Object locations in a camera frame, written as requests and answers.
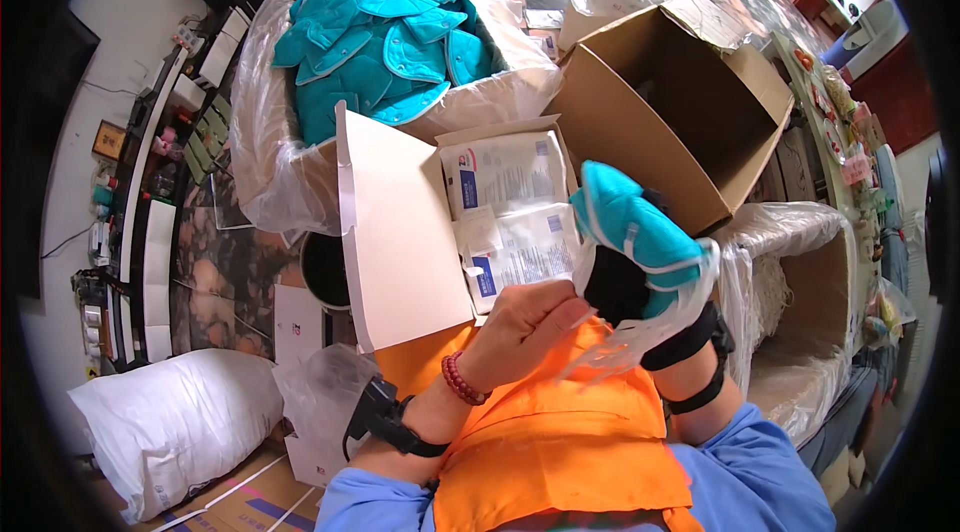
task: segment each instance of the printed label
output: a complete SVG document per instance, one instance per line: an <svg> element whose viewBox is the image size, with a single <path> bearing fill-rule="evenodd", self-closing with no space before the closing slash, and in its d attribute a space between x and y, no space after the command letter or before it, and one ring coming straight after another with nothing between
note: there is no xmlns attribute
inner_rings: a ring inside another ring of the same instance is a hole
<svg viewBox="0 0 960 532"><path fill-rule="evenodd" d="M494 284L494 273L490 270L490 260L486 257L473 257L473 267L479 267L483 274L477 275L477 286L480 288L481 297L493 297L497 294L497 286Z"/></svg>
<svg viewBox="0 0 960 532"><path fill-rule="evenodd" d="M474 172L460 170L460 190L463 193L463 208L471 210L477 207L477 181Z"/></svg>

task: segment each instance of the floor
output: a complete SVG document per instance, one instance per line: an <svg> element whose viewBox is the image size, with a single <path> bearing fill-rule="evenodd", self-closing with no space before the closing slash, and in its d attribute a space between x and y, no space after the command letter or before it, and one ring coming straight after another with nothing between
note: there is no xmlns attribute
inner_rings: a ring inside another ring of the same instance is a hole
<svg viewBox="0 0 960 532"><path fill-rule="evenodd" d="M567 6L567 0L517 1L528 9ZM827 48L788 0L714 1L759 37L778 30L811 52ZM213 187L217 207L208 180L189 191L182 211L174 268L180 283L171 284L174 353L223 347L272 358L273 286L305 286L300 245L288 248L280 234L253 227L218 229L217 210L235 213L236 196L227 176L217 176Z"/></svg>

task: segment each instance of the person's right hand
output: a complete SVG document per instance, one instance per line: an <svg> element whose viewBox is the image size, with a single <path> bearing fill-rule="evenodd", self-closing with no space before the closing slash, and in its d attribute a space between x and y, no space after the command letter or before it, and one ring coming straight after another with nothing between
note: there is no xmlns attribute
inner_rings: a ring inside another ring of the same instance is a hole
<svg viewBox="0 0 960 532"><path fill-rule="evenodd" d="M485 395L522 380L537 369L550 349L595 312L577 297L569 280L508 286L457 359L460 376Z"/></svg>

